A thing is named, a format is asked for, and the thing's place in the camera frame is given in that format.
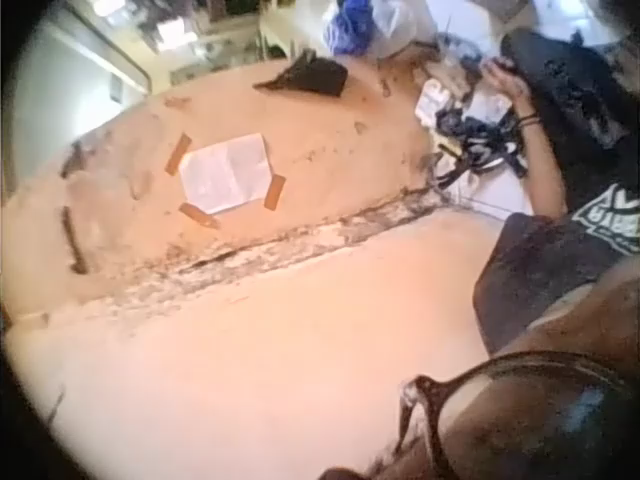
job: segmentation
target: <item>hand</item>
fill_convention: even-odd
[[[529,115],[534,112],[531,103],[531,90],[522,78],[507,71],[513,67],[511,60],[500,57],[484,62],[480,66],[480,71],[489,85],[511,100],[518,114]]]

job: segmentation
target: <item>blue plastic bag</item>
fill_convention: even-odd
[[[375,32],[369,0],[344,0],[324,31],[324,41],[334,55],[364,55]]]

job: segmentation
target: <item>eyeglasses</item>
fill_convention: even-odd
[[[632,428],[637,394],[608,367],[562,352],[493,358],[444,383],[420,375],[403,389],[396,452],[419,404],[438,478],[601,478]]]

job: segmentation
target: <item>glasses frame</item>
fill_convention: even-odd
[[[588,355],[556,352],[535,351],[517,352],[494,357],[472,368],[462,375],[447,382],[438,382],[426,375],[418,375],[406,383],[400,400],[399,439],[394,452],[399,454],[402,444],[409,430],[411,416],[417,405],[422,406],[426,415],[426,431],[423,433],[427,455],[430,457],[430,467],[438,478],[447,480],[461,480],[454,471],[447,458],[438,431],[440,416],[447,400],[458,389],[475,376],[491,374],[496,370],[514,372],[526,369],[529,372],[544,373],[556,369],[564,372],[581,372],[599,379],[609,388],[629,399],[638,395],[640,385],[623,377],[615,370],[603,365]]]

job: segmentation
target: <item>person's arm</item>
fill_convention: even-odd
[[[508,60],[501,59],[500,62],[508,63]],[[536,114],[531,92],[524,80],[508,73],[494,60],[483,65],[482,73],[490,85],[509,97],[518,118]],[[567,206],[564,181],[549,138],[539,121],[525,122],[521,132],[529,170],[524,186],[533,213],[558,219],[567,213]]]

